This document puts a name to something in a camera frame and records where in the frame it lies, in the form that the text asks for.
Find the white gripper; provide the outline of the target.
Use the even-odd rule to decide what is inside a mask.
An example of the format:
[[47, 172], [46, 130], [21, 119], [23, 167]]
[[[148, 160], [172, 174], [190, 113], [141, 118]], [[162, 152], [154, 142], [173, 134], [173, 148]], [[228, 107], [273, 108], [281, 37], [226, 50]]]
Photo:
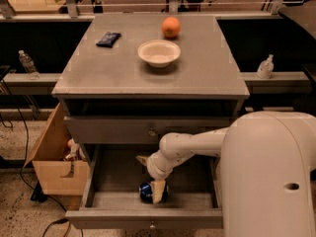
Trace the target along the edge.
[[148, 174], [154, 180], [158, 180], [151, 182], [152, 201], [157, 204], [162, 199], [166, 185], [165, 179], [172, 173], [173, 167], [160, 151], [151, 154], [149, 157], [138, 155], [136, 159], [143, 166], [147, 165]]

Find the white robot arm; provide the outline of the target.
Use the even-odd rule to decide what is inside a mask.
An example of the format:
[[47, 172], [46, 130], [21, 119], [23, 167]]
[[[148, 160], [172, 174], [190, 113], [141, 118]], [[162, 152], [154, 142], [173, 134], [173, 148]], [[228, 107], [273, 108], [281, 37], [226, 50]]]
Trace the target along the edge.
[[137, 158], [153, 179], [155, 203], [173, 169], [195, 155], [220, 158], [224, 237], [315, 237], [315, 117], [262, 111], [227, 128], [164, 135], [157, 152]]

